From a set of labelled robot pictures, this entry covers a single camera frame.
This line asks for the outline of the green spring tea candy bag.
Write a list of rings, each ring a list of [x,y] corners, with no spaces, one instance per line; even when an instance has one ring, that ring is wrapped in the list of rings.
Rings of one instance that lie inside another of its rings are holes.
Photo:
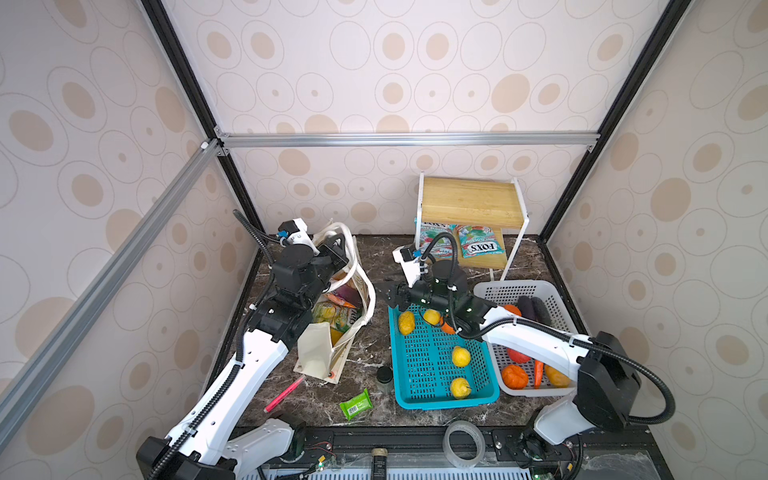
[[[331,343],[335,346],[357,321],[359,313],[359,309],[339,307],[330,301],[322,301],[313,308],[313,322],[329,324]]]

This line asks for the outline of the red candy bag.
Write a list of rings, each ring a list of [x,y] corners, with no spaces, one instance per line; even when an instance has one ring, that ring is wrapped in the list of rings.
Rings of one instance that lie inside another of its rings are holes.
[[[355,304],[349,302],[348,300],[344,299],[343,297],[334,295],[334,294],[328,294],[327,299],[332,302],[334,305],[337,305],[339,307],[349,308],[349,309],[358,309],[358,306]]]

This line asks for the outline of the light purple eggplant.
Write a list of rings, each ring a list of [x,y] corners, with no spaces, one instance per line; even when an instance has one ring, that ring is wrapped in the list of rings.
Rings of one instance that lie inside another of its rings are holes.
[[[361,307],[363,304],[362,297],[359,291],[356,288],[349,285],[342,285],[338,289],[336,289],[335,291],[329,294],[334,294],[334,295],[343,297],[344,299],[358,306],[358,308]]]

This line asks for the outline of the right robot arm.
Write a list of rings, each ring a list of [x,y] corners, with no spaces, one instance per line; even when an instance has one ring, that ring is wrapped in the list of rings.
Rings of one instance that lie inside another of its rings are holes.
[[[510,312],[469,288],[456,256],[433,261],[429,249],[402,246],[393,258],[404,280],[374,286],[389,307],[433,309],[445,315],[461,338],[511,348],[574,382],[574,392],[543,407],[531,420],[530,439],[559,445],[593,429],[616,432],[629,425],[659,425],[675,414],[672,390],[651,369],[628,358],[615,336],[570,333]]]

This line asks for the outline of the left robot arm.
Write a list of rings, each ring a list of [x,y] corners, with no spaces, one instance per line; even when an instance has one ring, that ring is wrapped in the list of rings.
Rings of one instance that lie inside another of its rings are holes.
[[[242,479],[290,449],[296,429],[281,419],[238,437],[232,432],[266,378],[313,319],[321,295],[342,286],[334,277],[358,266],[354,239],[343,223],[309,236],[301,219],[284,222],[279,257],[267,285],[238,328],[227,366],[190,412],[164,438],[150,436],[136,459],[146,479]]]

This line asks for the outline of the cream canvas grocery bag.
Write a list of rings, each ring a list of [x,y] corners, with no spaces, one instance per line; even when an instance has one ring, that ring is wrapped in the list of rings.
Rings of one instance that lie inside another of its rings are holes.
[[[331,286],[313,306],[311,324],[298,340],[294,371],[336,384],[358,331],[373,317],[376,293],[350,229],[340,222],[330,223],[313,237],[316,246],[323,240],[342,244],[349,262],[332,276]]]

